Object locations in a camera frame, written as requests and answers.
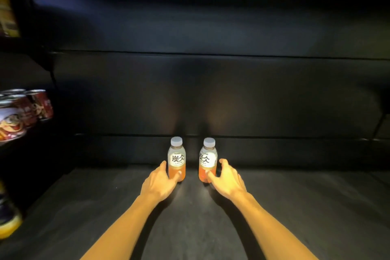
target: hand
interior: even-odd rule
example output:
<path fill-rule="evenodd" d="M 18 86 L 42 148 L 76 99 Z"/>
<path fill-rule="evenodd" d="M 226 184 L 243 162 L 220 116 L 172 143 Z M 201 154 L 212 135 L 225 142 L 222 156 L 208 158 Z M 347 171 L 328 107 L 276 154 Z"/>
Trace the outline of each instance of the hand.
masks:
<path fill-rule="evenodd" d="M 149 177 L 142 184 L 141 196 L 150 195 L 159 203 L 172 193 L 178 183 L 181 171 L 178 171 L 173 179 L 169 179 L 166 166 L 167 162 L 163 161 L 157 169 L 150 173 Z"/>
<path fill-rule="evenodd" d="M 246 187 L 241 175 L 229 165 L 226 159 L 220 159 L 222 165 L 221 177 L 215 177 L 210 171 L 206 172 L 215 189 L 224 197 L 232 200 L 235 195 L 246 192 Z"/>

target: red can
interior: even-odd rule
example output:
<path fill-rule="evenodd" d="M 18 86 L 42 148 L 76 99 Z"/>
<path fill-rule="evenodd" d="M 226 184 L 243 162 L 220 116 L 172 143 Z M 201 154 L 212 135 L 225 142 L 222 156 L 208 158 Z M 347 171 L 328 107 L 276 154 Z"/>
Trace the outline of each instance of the red can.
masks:
<path fill-rule="evenodd" d="M 10 100 L 0 100 L 0 142 L 8 142 L 27 132 L 20 120 L 19 111 Z"/>
<path fill-rule="evenodd" d="M 12 101 L 13 105 L 19 109 L 21 120 L 26 128 L 33 127 L 37 123 L 34 108 L 26 95 L 9 95 L 4 97 L 3 100 Z"/>
<path fill-rule="evenodd" d="M 0 91 L 0 94 L 3 94 L 5 96 L 9 96 L 9 95 L 16 95 L 16 94 L 24 94 L 26 90 L 22 89 L 22 88 L 14 88 L 12 90 L 5 90 L 5 91 Z"/>
<path fill-rule="evenodd" d="M 36 117 L 39 120 L 47 120 L 53 118 L 53 107 L 46 95 L 46 90 L 31 90 L 26 91 L 28 99 L 32 103 Z"/>

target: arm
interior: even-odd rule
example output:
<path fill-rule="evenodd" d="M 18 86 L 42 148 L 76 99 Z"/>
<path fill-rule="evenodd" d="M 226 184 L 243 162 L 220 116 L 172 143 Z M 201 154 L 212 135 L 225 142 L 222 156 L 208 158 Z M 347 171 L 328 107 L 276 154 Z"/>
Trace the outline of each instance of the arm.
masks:
<path fill-rule="evenodd" d="M 241 211 L 268 260 L 318 260 L 306 246 L 287 228 L 263 209 L 246 191 L 244 181 L 226 159 L 222 164 L 221 177 L 207 172 L 217 191 Z"/>
<path fill-rule="evenodd" d="M 129 260 L 146 219 L 155 206 L 171 194 L 180 178 L 179 171 L 170 180 L 166 164 L 163 161 L 149 175 L 131 207 L 103 233 L 81 260 Z"/>

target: white bottle cap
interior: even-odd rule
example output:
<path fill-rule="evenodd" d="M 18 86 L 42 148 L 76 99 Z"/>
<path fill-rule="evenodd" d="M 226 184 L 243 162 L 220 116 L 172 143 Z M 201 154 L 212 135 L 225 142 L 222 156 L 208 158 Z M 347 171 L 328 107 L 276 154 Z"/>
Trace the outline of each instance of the white bottle cap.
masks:
<path fill-rule="evenodd" d="M 206 138 L 203 141 L 205 147 L 215 147 L 215 140 L 213 138 Z"/>
<path fill-rule="evenodd" d="M 179 146 L 183 145 L 183 139 L 180 137 L 173 137 L 171 139 L 171 145 L 174 147 L 179 147 Z"/>

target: forearm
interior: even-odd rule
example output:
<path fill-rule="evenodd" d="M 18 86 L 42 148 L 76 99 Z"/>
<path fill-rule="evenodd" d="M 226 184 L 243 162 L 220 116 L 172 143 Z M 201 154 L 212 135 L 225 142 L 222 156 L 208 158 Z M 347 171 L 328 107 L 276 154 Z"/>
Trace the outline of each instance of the forearm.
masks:
<path fill-rule="evenodd" d="M 138 196 L 81 260 L 128 260 L 149 214 L 157 203 L 158 200 L 153 196 Z"/>
<path fill-rule="evenodd" d="M 287 228 L 264 210 L 249 193 L 232 199 L 251 227 L 267 260 L 317 259 Z"/>

